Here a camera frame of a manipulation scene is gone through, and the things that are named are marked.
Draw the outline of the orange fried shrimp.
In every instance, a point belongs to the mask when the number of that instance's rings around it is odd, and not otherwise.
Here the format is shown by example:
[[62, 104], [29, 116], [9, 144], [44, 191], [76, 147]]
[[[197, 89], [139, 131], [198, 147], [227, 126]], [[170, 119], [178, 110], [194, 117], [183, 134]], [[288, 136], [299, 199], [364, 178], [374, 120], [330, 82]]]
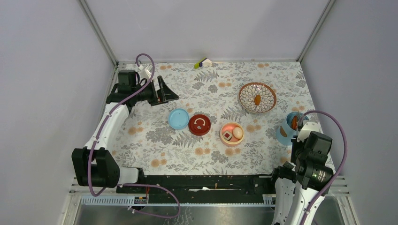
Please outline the orange fried shrimp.
[[293, 130], [296, 130], [296, 129], [297, 129], [297, 127], [298, 127], [298, 120], [299, 120], [299, 117], [298, 117], [297, 115], [293, 116], [293, 118], [292, 118], [292, 120], [291, 120], [291, 125], [290, 125], [291, 129], [293, 129]]
[[261, 103], [261, 96], [260, 95], [256, 95], [254, 97], [254, 104], [255, 105], [260, 105], [260, 103]]

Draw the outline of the red round lid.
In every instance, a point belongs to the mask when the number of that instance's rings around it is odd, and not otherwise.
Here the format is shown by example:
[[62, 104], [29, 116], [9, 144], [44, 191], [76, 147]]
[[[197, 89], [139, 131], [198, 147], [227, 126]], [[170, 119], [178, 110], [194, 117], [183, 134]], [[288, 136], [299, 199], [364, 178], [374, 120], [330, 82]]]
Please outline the red round lid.
[[203, 136], [210, 131], [211, 121], [203, 114], [194, 115], [188, 122], [188, 129], [193, 135]]

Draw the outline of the clear plastic tongs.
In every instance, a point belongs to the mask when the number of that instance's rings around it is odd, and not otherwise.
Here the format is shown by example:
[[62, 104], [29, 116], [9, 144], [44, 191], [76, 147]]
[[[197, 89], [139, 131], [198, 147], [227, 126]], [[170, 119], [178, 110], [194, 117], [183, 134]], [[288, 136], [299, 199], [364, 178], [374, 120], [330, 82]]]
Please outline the clear plastic tongs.
[[297, 121], [296, 129], [301, 128], [303, 126], [303, 120], [304, 120], [303, 117], [304, 115], [300, 112], [296, 114], [296, 121]]

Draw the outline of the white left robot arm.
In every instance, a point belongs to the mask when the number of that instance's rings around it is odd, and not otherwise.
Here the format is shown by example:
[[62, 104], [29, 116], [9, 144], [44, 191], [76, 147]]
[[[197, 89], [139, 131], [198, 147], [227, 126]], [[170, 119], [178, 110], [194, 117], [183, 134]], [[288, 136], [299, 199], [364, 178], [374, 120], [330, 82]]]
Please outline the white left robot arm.
[[118, 165], [111, 154], [111, 145], [122, 124], [138, 102], [146, 101], [151, 106], [178, 99], [165, 84], [162, 76], [157, 77], [159, 88], [154, 81], [140, 78], [134, 70], [118, 73], [118, 82], [113, 85], [104, 114], [90, 140], [82, 148], [75, 148], [71, 158], [77, 183], [80, 186], [114, 188], [127, 183], [135, 193], [145, 188], [145, 179], [139, 176], [139, 169]]

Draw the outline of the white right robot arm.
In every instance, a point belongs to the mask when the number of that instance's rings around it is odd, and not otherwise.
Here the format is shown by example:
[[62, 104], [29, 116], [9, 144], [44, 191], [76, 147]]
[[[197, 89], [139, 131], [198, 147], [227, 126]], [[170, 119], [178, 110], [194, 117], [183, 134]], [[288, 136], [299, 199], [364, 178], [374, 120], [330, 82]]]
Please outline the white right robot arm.
[[310, 225], [337, 173], [326, 166], [332, 138], [305, 113], [289, 113], [276, 130], [283, 145], [291, 145], [291, 160], [272, 171], [270, 189], [276, 193], [274, 225]]

